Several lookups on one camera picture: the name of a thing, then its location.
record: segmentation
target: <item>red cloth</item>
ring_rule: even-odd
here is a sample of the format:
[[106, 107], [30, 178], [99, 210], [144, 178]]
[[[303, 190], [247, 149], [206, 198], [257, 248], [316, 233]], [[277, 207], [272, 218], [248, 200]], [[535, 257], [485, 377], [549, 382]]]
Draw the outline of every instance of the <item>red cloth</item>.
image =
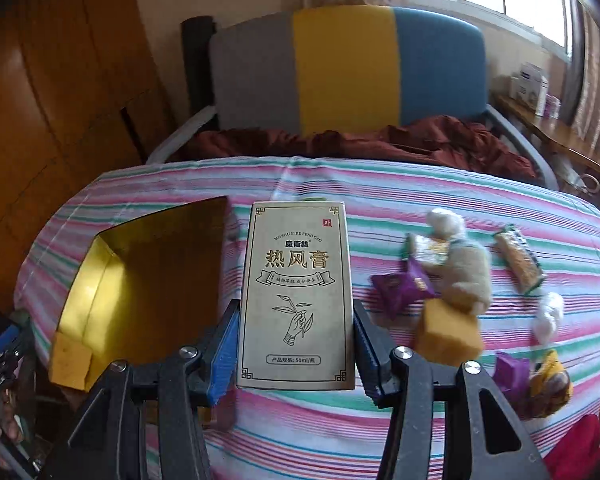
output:
[[326, 131], [313, 137], [282, 130], [224, 130], [200, 132], [184, 147], [187, 160], [226, 156], [295, 156], [366, 158], [419, 162], [488, 173], [532, 182], [531, 163], [509, 149], [483, 124], [463, 123], [437, 116], [410, 126], [387, 126], [368, 134]]
[[544, 457], [552, 480], [584, 480], [600, 459], [600, 420], [585, 415]]

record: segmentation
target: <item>hand holding plant illustration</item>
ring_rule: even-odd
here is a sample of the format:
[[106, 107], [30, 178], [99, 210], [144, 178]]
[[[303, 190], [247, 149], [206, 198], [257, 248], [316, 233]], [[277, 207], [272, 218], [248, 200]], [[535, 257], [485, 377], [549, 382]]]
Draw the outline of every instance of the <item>hand holding plant illustration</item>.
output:
[[281, 300], [284, 300], [289, 303], [290, 306], [275, 306], [273, 310], [278, 310], [280, 312], [284, 312], [285, 314], [293, 314], [291, 319], [291, 323], [289, 323], [289, 328], [286, 330], [286, 335], [284, 341], [289, 346], [293, 346], [296, 341], [296, 336], [299, 333], [302, 333], [302, 337], [304, 337], [305, 332], [308, 332], [311, 326], [314, 324], [314, 315], [311, 314], [309, 319], [306, 318], [306, 310], [299, 310], [304, 306], [311, 306], [310, 303], [298, 303], [294, 304], [288, 296], [280, 296], [277, 295]]

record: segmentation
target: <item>striped tablecloth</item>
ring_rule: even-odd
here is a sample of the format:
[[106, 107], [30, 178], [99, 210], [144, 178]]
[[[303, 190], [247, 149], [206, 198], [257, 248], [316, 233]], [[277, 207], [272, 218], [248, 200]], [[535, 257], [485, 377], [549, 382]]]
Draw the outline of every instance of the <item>striped tablecloth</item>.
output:
[[[18, 277], [17, 308], [34, 320], [36, 345], [48, 360], [49, 341], [68, 289], [93, 236], [110, 226], [173, 205], [227, 195], [240, 223], [239, 266], [224, 293], [240, 296], [244, 245], [254, 200], [325, 197], [346, 204], [354, 297], [398, 344], [409, 344], [420, 307], [390, 325], [378, 311], [369, 276], [398, 269], [407, 232], [427, 233], [434, 206], [466, 219], [470, 237], [493, 256], [494, 303], [481, 316], [486, 350], [538, 359], [545, 347], [531, 325], [537, 298], [517, 294], [494, 249], [492, 234], [514, 222], [548, 274], [544, 290], [566, 304], [556, 348], [574, 382], [571, 402], [555, 415], [526, 423], [547, 453], [582, 415], [600, 406], [600, 212], [574, 196], [464, 171], [394, 162], [305, 158], [227, 158], [143, 166], [103, 174], [62, 206], [42, 229]], [[435, 410], [430, 476], [443, 460], [443, 408]], [[220, 479], [375, 478], [390, 412], [377, 410], [360, 384], [352, 392], [239, 390], [237, 422], [227, 433], [207, 431], [212, 467]]]

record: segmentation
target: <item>ribbon banner illustration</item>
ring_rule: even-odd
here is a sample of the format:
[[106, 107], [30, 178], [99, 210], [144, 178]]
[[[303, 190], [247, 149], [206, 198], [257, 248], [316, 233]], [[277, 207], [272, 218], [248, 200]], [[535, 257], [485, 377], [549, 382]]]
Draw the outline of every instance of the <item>ribbon banner illustration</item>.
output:
[[307, 276], [285, 276], [273, 270], [264, 270], [260, 273], [260, 277], [256, 279], [258, 283], [263, 285], [283, 285], [283, 286], [325, 286], [334, 283], [335, 280], [329, 275], [329, 271], [314, 272]]

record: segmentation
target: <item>wooden side table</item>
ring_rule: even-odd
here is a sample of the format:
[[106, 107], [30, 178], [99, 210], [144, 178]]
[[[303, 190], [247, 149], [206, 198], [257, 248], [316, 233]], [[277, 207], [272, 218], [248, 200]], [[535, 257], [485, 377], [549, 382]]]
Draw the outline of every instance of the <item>wooden side table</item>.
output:
[[514, 116], [520, 120], [551, 150], [565, 154], [575, 164], [583, 164], [600, 173], [600, 154], [587, 146], [571, 127], [558, 119], [536, 116], [524, 105], [504, 95], [494, 95], [493, 101], [493, 105], [505, 117]]

